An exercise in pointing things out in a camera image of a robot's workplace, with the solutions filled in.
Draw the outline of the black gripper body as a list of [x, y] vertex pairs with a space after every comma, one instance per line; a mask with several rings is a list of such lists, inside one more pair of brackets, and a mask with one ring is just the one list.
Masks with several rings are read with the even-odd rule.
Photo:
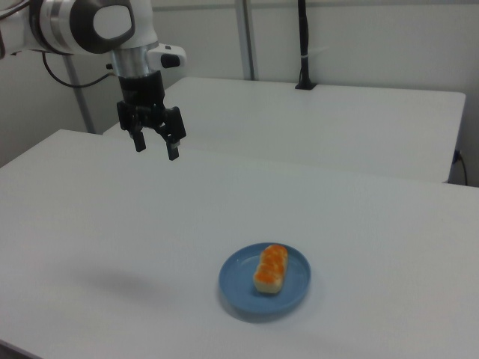
[[180, 109], [166, 108], [165, 89], [160, 71], [141, 78], [119, 78], [123, 100], [117, 103], [120, 127], [131, 138], [140, 138], [144, 127], [170, 135], [174, 140], [186, 137]]

